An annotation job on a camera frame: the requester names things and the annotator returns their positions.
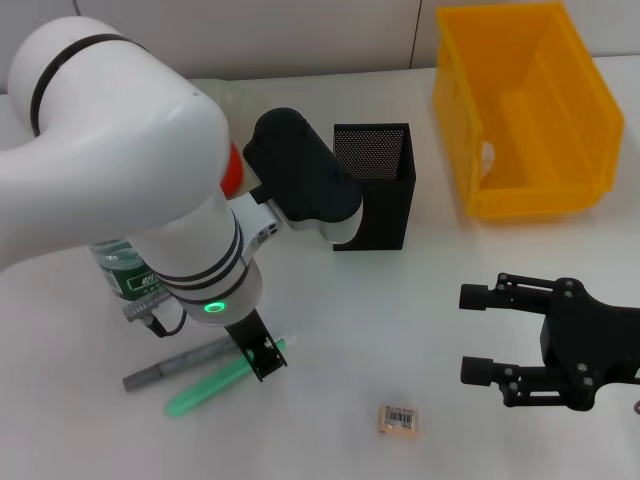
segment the plastic bottle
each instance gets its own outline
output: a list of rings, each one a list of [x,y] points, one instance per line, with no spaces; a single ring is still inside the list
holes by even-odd
[[[159,288],[156,276],[126,240],[100,242],[90,249],[118,297],[133,301]]]

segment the yellow plastic bin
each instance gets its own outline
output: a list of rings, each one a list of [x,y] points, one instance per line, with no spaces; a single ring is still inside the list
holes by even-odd
[[[433,103],[467,213],[577,212],[611,191],[624,119],[564,6],[437,15]]]

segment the white tabletop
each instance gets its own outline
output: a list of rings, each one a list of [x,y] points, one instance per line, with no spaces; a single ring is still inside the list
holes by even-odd
[[[640,306],[640,58],[597,63],[628,124],[615,191],[581,215],[500,228],[458,211],[431,112],[434,70],[250,82],[329,145],[334,123],[410,124],[404,250],[336,254],[290,231],[271,240],[257,254],[259,311],[297,336],[289,367],[178,419],[166,402],[214,365],[131,395],[122,377],[222,332],[189,322],[160,340],[128,324],[86,249],[12,267],[0,275],[0,477],[637,479],[640,388],[609,386],[576,413],[507,409],[495,385],[459,380],[463,355],[542,364],[542,318],[460,311],[462,283],[575,276],[599,300]],[[24,141],[0,107],[4,145]],[[418,409],[415,442],[376,433],[387,402]]]

